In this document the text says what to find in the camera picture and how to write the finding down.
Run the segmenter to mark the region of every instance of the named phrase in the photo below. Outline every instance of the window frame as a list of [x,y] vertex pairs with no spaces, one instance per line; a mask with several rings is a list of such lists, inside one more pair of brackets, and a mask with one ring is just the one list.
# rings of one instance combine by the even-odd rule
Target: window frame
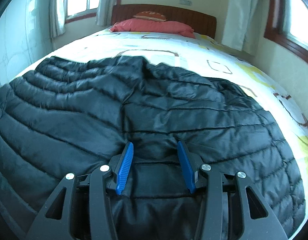
[[285,0],[270,0],[269,15],[264,38],[273,41],[308,63],[306,45],[283,32]]
[[70,22],[73,22],[73,21],[78,21],[78,20],[82,20],[82,19],[86,19],[86,18],[96,16],[97,8],[87,9],[87,8],[89,8],[89,0],[87,0],[87,4],[86,4],[87,6],[86,6],[85,11],[75,13],[73,15],[67,15],[67,5],[68,5],[68,0],[64,0],[65,23],[70,23]]

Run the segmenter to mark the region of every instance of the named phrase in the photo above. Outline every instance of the pillow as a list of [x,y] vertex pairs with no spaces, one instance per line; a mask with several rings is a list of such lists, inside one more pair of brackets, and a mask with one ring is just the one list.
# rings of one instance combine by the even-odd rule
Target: pillow
[[194,30],[191,26],[180,22],[155,22],[143,19],[129,19],[115,23],[110,32],[152,32],[152,33],[174,33],[184,37],[195,39]]
[[133,17],[138,18],[138,19],[156,21],[156,22],[165,22],[166,21],[165,15],[162,15],[162,14],[156,13],[156,12],[151,12],[151,11],[141,12],[141,13],[134,15]]

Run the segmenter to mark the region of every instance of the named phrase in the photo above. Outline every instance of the metal screw head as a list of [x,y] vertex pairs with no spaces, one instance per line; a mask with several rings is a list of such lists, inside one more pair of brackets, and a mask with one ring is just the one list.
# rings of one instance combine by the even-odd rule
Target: metal screw head
[[244,172],[242,172],[242,171],[239,171],[239,172],[237,173],[237,176],[238,176],[239,178],[242,178],[242,179],[246,178],[246,174],[245,174]]
[[66,179],[73,179],[75,177],[75,174],[74,173],[68,173],[65,178]]
[[99,169],[100,169],[100,171],[103,171],[103,172],[109,171],[109,166],[108,165],[103,165]]
[[204,171],[210,171],[211,170],[211,166],[210,165],[208,165],[208,164],[203,164],[202,165],[202,170],[204,170]]

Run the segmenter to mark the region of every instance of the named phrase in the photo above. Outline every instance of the wall outlet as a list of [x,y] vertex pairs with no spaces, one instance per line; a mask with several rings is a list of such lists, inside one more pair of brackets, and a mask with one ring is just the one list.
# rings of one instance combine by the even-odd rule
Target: wall outlet
[[180,0],[180,4],[192,6],[192,1],[190,1],[190,0]]

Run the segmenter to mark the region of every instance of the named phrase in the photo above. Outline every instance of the white curtain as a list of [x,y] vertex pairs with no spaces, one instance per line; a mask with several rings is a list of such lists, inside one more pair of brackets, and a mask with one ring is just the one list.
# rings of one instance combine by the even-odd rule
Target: white curtain
[[255,54],[259,22],[254,14],[258,0],[229,0],[222,44],[232,49]]
[[111,25],[112,10],[116,0],[99,0],[96,13],[96,24],[108,27]]
[[64,0],[50,0],[50,35],[52,38],[65,33]]

